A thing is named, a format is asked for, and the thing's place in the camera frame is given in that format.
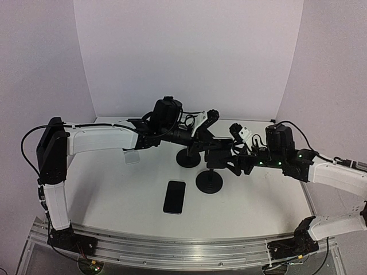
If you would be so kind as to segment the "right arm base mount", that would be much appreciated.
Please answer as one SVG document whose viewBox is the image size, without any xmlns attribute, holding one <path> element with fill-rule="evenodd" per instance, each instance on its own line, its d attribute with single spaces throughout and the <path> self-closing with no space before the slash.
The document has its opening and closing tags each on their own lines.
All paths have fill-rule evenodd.
<svg viewBox="0 0 367 275">
<path fill-rule="evenodd" d="M 267 245 L 272 260 L 296 257 L 313 253 L 319 250 L 318 241 L 312 239 L 308 233 L 310 223 L 316 218 L 305 218 L 295 229 L 291 238 L 272 241 Z"/>
</svg>

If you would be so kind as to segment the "black phone stand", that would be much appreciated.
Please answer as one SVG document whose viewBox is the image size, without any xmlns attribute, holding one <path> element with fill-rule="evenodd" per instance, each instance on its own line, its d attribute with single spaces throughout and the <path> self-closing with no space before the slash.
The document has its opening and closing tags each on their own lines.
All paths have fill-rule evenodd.
<svg viewBox="0 0 367 275">
<path fill-rule="evenodd" d="M 200 164 L 201 155 L 197 150 L 185 147 L 176 154 L 176 162 L 183 168 L 194 168 Z"/>
<path fill-rule="evenodd" d="M 215 169 L 208 169 L 201 171 L 196 176 L 196 187 L 203 193 L 215 194 L 221 190 L 223 186 L 223 179 Z"/>
</svg>

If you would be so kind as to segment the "black phone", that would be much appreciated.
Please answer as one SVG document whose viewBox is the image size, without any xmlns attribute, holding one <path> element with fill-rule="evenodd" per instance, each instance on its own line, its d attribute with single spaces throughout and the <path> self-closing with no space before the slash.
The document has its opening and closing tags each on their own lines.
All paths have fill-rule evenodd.
<svg viewBox="0 0 367 275">
<path fill-rule="evenodd" d="M 163 212 L 167 214 L 182 214 L 186 183 L 182 181 L 171 180 L 168 182 Z"/>
<path fill-rule="evenodd" d="M 204 161 L 208 169 L 224 169 L 228 159 L 232 157 L 232 146 L 224 150 L 205 151 Z"/>
</svg>

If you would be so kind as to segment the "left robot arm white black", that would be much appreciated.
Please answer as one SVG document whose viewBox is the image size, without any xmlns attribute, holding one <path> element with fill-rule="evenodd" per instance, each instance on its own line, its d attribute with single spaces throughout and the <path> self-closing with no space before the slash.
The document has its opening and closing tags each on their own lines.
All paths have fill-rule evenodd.
<svg viewBox="0 0 367 275">
<path fill-rule="evenodd" d="M 187 113 L 192 123 L 181 122 L 182 103 L 165 96 L 155 103 L 154 109 L 140 119 L 128 119 L 128 125 L 92 123 L 67 124 L 60 117 L 52 118 L 36 148 L 38 165 L 33 169 L 38 175 L 39 198 L 51 223 L 55 240 L 64 249 L 77 244 L 71 232 L 65 195 L 68 158 L 81 152 L 122 149 L 145 150 L 157 147 L 162 141 L 184 146 L 176 156 L 181 167 L 192 168 L 200 161 L 200 153 L 209 150 L 230 150 L 231 138 L 215 137 L 208 129 L 219 119 L 215 109 Z"/>
</svg>

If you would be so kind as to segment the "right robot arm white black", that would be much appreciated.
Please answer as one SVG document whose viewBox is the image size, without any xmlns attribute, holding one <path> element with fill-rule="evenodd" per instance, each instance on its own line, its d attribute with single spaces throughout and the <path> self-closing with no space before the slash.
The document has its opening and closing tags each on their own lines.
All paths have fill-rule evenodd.
<svg viewBox="0 0 367 275">
<path fill-rule="evenodd" d="M 234 155 L 227 158 L 237 175 L 249 175 L 254 167 L 277 168 L 284 176 L 305 183 L 337 188 L 366 199 L 366 164 L 350 159 L 322 156 L 308 146 L 296 149 L 290 121 L 281 121 L 265 128 L 266 140 L 248 146 L 249 131 L 240 124 L 229 128 L 234 140 Z M 304 220 L 306 234 L 314 241 L 354 231 L 366 230 L 366 208 L 336 217 L 310 217 Z"/>
</svg>

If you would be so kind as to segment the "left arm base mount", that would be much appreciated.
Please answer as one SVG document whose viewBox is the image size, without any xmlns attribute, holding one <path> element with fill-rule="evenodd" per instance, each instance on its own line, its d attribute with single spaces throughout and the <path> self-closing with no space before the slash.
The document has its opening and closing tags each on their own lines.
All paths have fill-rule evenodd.
<svg viewBox="0 0 367 275">
<path fill-rule="evenodd" d="M 48 235 L 48 245 L 56 249 L 79 253 L 84 256 L 95 255 L 97 239 L 75 233 L 71 225 L 62 230 L 51 228 Z"/>
</svg>

